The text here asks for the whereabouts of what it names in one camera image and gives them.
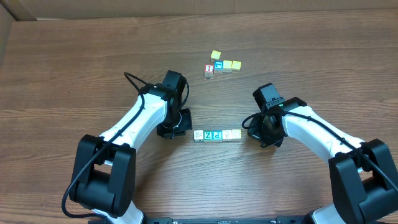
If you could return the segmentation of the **yellow letter K block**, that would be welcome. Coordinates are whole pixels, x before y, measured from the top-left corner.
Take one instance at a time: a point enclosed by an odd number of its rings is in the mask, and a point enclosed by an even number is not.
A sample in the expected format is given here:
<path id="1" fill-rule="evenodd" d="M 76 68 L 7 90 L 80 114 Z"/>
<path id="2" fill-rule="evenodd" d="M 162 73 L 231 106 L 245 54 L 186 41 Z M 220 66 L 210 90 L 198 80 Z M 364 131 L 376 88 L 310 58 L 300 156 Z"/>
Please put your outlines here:
<path id="1" fill-rule="evenodd" d="M 231 130 L 232 141 L 240 141 L 242 139 L 242 132 L 240 129 Z"/>

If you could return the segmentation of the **white ice cream block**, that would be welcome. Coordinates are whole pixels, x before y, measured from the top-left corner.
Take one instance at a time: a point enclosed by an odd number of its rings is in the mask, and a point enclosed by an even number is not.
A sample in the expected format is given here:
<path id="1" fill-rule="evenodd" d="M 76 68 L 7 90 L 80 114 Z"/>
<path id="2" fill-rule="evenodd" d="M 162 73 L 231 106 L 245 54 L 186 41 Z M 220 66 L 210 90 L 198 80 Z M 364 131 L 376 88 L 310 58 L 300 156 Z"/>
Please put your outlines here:
<path id="1" fill-rule="evenodd" d="M 222 141 L 223 142 L 228 142 L 232 141 L 232 130 L 222 130 Z"/>

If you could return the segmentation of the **blue letter P block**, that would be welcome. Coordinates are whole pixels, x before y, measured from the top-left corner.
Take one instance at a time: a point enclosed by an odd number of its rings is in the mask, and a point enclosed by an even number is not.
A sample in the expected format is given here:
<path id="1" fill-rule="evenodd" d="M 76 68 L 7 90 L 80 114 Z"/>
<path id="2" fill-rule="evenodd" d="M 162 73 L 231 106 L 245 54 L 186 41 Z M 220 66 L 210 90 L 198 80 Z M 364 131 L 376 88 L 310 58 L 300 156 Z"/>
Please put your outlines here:
<path id="1" fill-rule="evenodd" d="M 212 131 L 212 139 L 213 139 L 213 142 L 222 142 L 223 141 L 222 130 Z"/>

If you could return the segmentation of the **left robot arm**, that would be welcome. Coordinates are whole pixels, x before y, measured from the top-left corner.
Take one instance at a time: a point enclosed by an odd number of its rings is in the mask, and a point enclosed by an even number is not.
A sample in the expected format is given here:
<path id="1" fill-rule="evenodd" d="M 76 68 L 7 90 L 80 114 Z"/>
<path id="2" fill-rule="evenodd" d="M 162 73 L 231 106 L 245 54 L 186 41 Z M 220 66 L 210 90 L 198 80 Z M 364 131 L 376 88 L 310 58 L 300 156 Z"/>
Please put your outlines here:
<path id="1" fill-rule="evenodd" d="M 192 129 L 192 116 L 184 104 L 187 79 L 167 71 L 162 83 L 144 83 L 134 106 L 99 136 L 84 135 L 78 143 L 72 179 L 61 202 L 70 218 L 90 223 L 146 223 L 133 202 L 136 156 L 148 135 L 173 139 Z"/>

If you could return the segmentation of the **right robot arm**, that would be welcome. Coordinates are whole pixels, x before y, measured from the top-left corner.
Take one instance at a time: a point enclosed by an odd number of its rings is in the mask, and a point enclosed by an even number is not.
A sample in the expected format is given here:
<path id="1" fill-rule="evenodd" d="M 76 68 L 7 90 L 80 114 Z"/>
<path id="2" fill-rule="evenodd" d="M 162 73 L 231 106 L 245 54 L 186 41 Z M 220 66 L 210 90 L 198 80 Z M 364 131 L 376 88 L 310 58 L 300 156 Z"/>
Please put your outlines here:
<path id="1" fill-rule="evenodd" d="M 280 96 L 272 83 L 252 95 L 260 111 L 245 119 L 248 136 L 263 148 L 296 139 L 328 165 L 332 204 L 295 223 L 379 223 L 397 211 L 397 167 L 387 144 L 344 133 L 300 98 Z"/>

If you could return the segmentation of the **green letter Z block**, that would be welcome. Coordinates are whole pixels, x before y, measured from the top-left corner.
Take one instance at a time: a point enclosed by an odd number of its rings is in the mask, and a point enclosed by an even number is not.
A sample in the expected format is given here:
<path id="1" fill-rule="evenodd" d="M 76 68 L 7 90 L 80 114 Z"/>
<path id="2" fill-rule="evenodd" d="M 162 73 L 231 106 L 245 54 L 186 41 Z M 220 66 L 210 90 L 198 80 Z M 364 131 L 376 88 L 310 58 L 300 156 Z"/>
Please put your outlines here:
<path id="1" fill-rule="evenodd" d="M 203 132 L 203 142 L 213 142 L 213 132 L 204 131 Z"/>

